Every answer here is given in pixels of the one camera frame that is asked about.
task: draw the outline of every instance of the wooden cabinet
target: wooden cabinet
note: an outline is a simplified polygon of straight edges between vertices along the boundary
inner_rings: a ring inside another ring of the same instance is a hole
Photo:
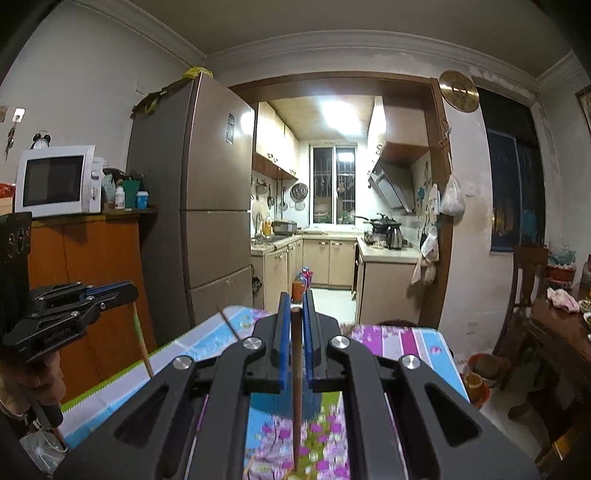
[[[408,167],[429,150],[425,113],[411,99],[375,97],[367,152],[398,167]]]
[[[295,272],[301,272],[304,268],[304,241],[298,240],[295,243]]]
[[[411,286],[414,265],[359,261],[356,323],[375,325],[402,319],[418,324],[423,303],[421,284]]]
[[[355,243],[330,241],[329,285],[350,287],[353,283]]]
[[[288,247],[281,248],[262,257],[251,257],[255,275],[261,280],[262,287],[254,297],[254,307],[277,312],[281,292],[291,295],[291,283],[288,286]]]
[[[312,283],[329,282],[330,241],[304,240],[304,265],[312,270]]]
[[[139,321],[148,352],[155,348],[144,291],[136,219],[110,221],[81,216],[70,223],[33,222],[28,258],[31,288],[80,280],[101,286],[131,280],[138,288]],[[87,336],[60,350],[65,401],[94,387],[141,359],[131,306],[104,312]]]
[[[258,104],[256,114],[252,169],[273,179],[296,180],[297,138],[267,102]]]
[[[272,158],[274,148],[275,111],[267,102],[258,105],[256,122],[256,152],[265,158]]]

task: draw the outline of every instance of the crown molding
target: crown molding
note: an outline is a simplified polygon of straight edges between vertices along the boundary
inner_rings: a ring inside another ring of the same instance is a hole
[[[188,66],[203,65],[206,55],[160,20],[128,0],[70,0],[111,17],[156,43]]]
[[[382,53],[390,50],[437,56],[494,72],[535,90],[534,76],[480,51],[420,35],[377,30],[328,30],[267,38],[212,53],[207,56],[207,67],[222,69],[266,57],[327,48],[375,49]]]
[[[537,78],[538,88],[543,92],[581,72],[583,66],[571,50]]]

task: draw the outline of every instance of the wooden door frame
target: wooden door frame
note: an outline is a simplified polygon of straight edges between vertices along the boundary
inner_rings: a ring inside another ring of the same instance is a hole
[[[435,78],[381,72],[315,72],[285,75],[233,85],[234,91],[248,104],[282,98],[317,95],[372,95],[411,98],[425,112],[427,138],[431,153],[431,175],[439,192],[451,174],[446,137],[446,116],[439,83]],[[437,328],[441,319],[452,258],[453,218],[440,216],[439,263],[435,282],[426,287],[419,325]]]

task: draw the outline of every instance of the wooden stick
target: wooden stick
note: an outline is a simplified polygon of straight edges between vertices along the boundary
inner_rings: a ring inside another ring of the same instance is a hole
[[[301,308],[291,309],[291,383],[293,392],[293,455],[294,472],[300,461],[301,443],[301,396],[302,396],[302,353],[301,353]]]
[[[234,334],[234,337],[236,337],[237,341],[242,340],[240,338],[240,336],[238,335],[238,332],[236,330],[234,330],[234,327],[232,326],[232,324],[230,323],[230,319],[228,317],[226,317],[226,314],[223,312],[223,309],[220,308],[220,306],[217,306],[217,310],[220,313],[220,315],[223,318],[223,321],[226,322],[226,325],[228,326],[228,328],[232,331],[232,333]]]
[[[144,340],[144,333],[142,332],[142,326],[139,322],[138,309],[135,306],[135,302],[133,303],[133,309],[134,309],[135,336],[138,338],[139,349],[142,353],[142,360],[144,361],[144,365],[146,366],[146,370],[148,371],[148,375],[150,376],[150,378],[154,378],[154,370],[152,370],[152,365],[150,364],[150,356],[148,355],[148,349],[146,348],[146,342]]]

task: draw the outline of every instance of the power outlet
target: power outlet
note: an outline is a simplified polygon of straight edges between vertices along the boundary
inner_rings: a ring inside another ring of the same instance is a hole
[[[466,335],[472,335],[476,333],[476,327],[478,326],[478,322],[468,322],[468,327],[466,329]]]
[[[142,82],[142,79],[138,78],[138,81],[135,84],[135,91],[141,93],[142,95],[146,94],[146,87],[144,85],[144,82]]]

